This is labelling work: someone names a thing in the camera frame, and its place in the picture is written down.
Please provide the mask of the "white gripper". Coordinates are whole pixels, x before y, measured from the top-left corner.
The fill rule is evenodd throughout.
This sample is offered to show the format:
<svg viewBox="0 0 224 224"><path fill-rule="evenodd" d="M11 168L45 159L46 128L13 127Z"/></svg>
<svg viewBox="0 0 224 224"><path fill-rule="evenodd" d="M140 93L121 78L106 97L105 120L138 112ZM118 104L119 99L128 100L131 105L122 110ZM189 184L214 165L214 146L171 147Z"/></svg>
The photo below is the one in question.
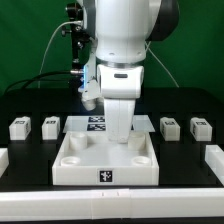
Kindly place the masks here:
<svg viewBox="0 0 224 224"><path fill-rule="evenodd" d="M136 100L141 95L144 68L97 67L100 93L104 99L107 137L111 141L128 141Z"/></svg>

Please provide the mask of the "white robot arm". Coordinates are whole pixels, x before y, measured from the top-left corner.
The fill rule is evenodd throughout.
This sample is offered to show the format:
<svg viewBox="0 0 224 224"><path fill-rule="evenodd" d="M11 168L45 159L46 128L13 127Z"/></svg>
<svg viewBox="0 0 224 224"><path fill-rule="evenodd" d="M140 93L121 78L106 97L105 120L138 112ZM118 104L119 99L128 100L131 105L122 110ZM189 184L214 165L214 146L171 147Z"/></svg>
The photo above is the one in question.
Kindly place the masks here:
<svg viewBox="0 0 224 224"><path fill-rule="evenodd" d="M145 43L162 41L177 27L178 0L77 0L93 39L84 102L104 100L107 137L128 141L144 77Z"/></svg>

